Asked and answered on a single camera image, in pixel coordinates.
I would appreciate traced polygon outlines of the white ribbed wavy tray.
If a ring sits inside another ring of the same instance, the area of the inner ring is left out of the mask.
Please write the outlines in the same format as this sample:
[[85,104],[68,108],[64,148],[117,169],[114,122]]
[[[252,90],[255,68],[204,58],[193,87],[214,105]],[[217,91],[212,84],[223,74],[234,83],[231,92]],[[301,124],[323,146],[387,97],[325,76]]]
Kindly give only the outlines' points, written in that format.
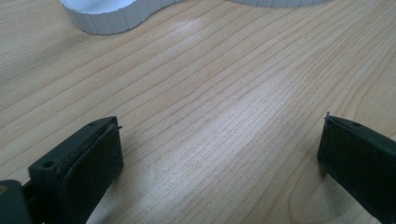
[[[59,0],[75,26],[91,35],[134,29],[160,9],[183,0]],[[307,7],[327,0],[228,0],[253,7]]]

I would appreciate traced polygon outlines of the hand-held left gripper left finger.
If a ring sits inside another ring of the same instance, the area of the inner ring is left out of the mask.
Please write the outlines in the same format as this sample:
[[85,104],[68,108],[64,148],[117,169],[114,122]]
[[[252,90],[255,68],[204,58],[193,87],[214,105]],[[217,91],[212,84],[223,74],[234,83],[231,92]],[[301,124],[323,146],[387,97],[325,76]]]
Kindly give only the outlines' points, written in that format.
[[29,168],[46,224],[85,224],[123,168],[118,119],[93,121]]

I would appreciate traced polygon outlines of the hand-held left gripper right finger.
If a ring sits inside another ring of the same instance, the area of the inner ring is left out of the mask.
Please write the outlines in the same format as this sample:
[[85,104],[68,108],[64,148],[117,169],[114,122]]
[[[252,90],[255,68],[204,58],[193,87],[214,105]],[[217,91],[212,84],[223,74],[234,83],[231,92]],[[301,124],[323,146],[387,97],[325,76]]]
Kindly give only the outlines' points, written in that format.
[[396,224],[396,141],[328,115],[318,163],[369,214],[382,224]]

